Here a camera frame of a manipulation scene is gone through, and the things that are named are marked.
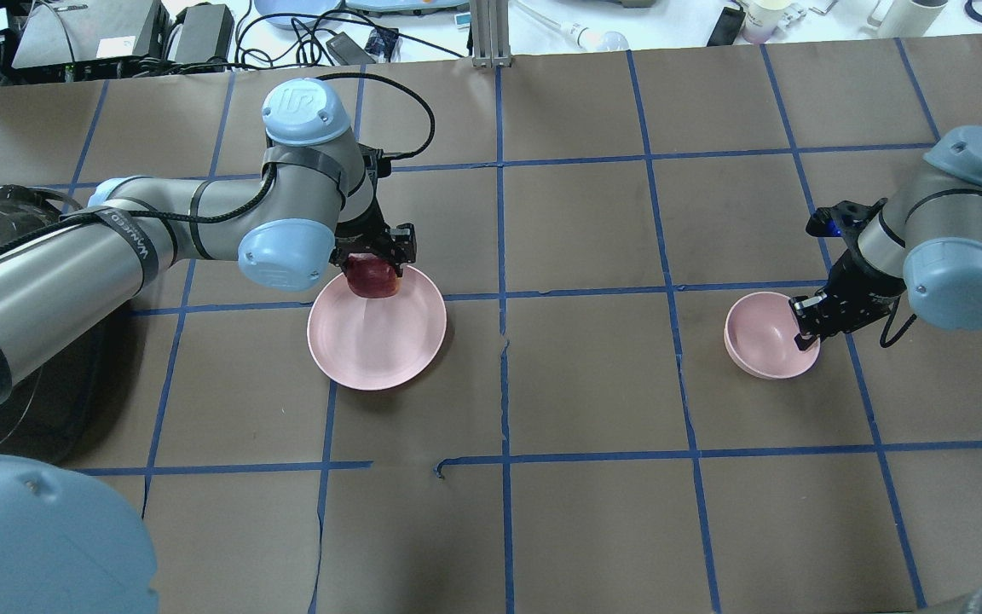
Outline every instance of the cup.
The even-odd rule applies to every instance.
[[[774,34],[790,0],[748,0],[741,35],[753,45],[766,42]]]
[[[866,23],[877,28],[878,38],[918,38],[938,19],[945,5],[946,0],[892,0],[883,19],[877,20],[881,8],[878,0]]]

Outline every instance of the plate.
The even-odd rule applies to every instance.
[[[445,300],[430,277],[405,267],[401,291],[362,298],[338,275],[309,311],[309,350],[336,384],[385,390],[404,384],[433,361],[445,339]]]

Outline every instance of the metal post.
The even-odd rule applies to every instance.
[[[472,12],[472,65],[510,66],[508,0],[470,0]]]

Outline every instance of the bowl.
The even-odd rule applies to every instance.
[[[401,290],[362,298],[338,275],[309,311],[313,361],[336,384],[384,390],[404,384],[433,361],[445,339],[442,293],[420,269],[405,267]]]
[[[798,322],[788,297],[756,292],[741,297],[725,316],[722,339],[734,364],[760,379],[788,379],[810,370],[821,354],[821,341],[808,350],[794,342]]]

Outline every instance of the grid square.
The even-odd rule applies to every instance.
[[[101,82],[0,87],[0,185],[70,183]]]
[[[784,288],[807,294],[810,288]],[[843,338],[823,343],[810,372],[762,380],[742,372],[722,345],[725,314],[752,291],[681,292],[677,312],[689,410],[705,449],[872,443]]]
[[[817,241],[790,155],[659,159],[661,225],[678,284],[813,280]]]
[[[319,461],[328,379],[303,341],[307,315],[188,314],[156,464]]]
[[[239,72],[234,77],[234,94],[226,115],[226,130],[222,133],[222,150],[218,154],[218,175],[251,175],[260,172],[265,144],[264,119],[260,109],[268,93],[290,78],[319,77],[327,69],[284,69]],[[328,83],[344,102],[347,115],[355,121],[355,101],[358,86],[355,81],[340,80]]]
[[[301,303],[309,307],[328,283],[328,275],[339,275],[339,269],[328,268],[320,282],[301,292],[288,292],[262,287],[229,260],[196,260],[192,273],[192,290],[188,292],[188,304],[249,304],[249,303]]]
[[[802,168],[815,206],[833,206],[842,200],[872,206],[880,198],[892,198],[897,190],[911,182],[926,152],[920,148],[803,153]]]
[[[147,528],[163,611],[307,611],[317,565],[314,472],[155,475]]]
[[[511,299],[511,452],[687,448],[665,293]]]
[[[650,151],[790,147],[755,46],[648,50],[634,58]]]
[[[768,45],[800,148],[934,139],[891,40]]]
[[[494,168],[397,172],[378,186],[385,222],[416,225],[416,267],[443,294],[499,291]]]
[[[506,168],[504,190],[508,290],[665,284],[644,163]]]
[[[908,309],[905,300],[901,317]],[[888,350],[878,345],[878,331],[864,331],[856,342],[881,439],[982,439],[982,331],[917,322]]]
[[[702,460],[725,614],[910,611],[875,455]]]
[[[320,614],[502,614],[502,469],[332,471]]]
[[[939,131],[982,125],[982,35],[904,40]]]
[[[502,452],[499,304],[447,303],[442,348],[414,380],[380,392],[340,387],[333,460],[419,466]]]
[[[110,327],[90,424],[65,466],[147,466],[175,333],[176,316],[126,318]]]
[[[710,611],[692,461],[515,464],[511,486],[518,614]]]
[[[228,83],[226,74],[110,81],[82,182],[206,175]]]
[[[888,458],[927,602],[982,587],[982,450]]]
[[[506,159],[640,155],[624,54],[522,55],[502,71]]]
[[[142,475],[98,475],[97,479],[112,486],[133,508],[143,513],[145,478]]]
[[[494,162],[494,71],[472,70],[468,58],[367,66],[367,73],[401,82],[424,97],[436,118],[434,141],[412,164]],[[359,140],[387,152],[412,151],[426,139],[426,113],[407,94],[367,81]]]

